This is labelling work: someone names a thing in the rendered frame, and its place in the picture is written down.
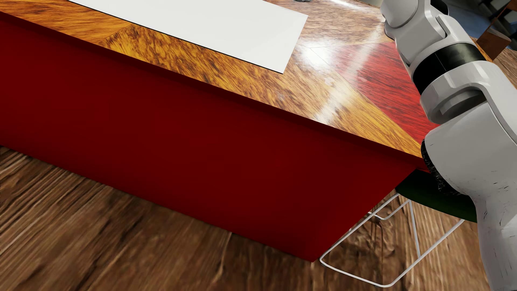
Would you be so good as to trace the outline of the red counter with wooden top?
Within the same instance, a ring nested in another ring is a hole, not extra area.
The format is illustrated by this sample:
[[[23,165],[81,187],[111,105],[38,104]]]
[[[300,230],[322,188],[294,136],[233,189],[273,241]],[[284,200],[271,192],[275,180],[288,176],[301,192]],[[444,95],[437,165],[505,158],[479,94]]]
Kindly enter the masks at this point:
[[[0,0],[0,145],[307,261],[413,170],[428,122],[353,0],[307,15],[283,74],[68,0]]]

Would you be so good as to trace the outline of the brown wooden chair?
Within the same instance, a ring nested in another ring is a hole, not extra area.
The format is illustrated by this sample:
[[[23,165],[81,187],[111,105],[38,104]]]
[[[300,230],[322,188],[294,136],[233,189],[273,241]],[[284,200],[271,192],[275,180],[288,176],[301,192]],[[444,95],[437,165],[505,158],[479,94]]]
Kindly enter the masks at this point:
[[[494,23],[509,11],[517,11],[517,0],[509,0],[501,9],[490,16],[491,23],[482,35],[475,41],[479,50],[492,62],[517,37],[517,31],[510,37],[492,28]]]

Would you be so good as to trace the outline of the white rectangular mat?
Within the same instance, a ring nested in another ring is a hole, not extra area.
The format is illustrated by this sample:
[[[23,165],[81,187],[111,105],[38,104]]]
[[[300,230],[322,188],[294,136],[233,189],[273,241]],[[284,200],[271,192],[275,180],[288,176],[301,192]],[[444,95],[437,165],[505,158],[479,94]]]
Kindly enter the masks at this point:
[[[264,0],[68,0],[284,73],[308,16]]]

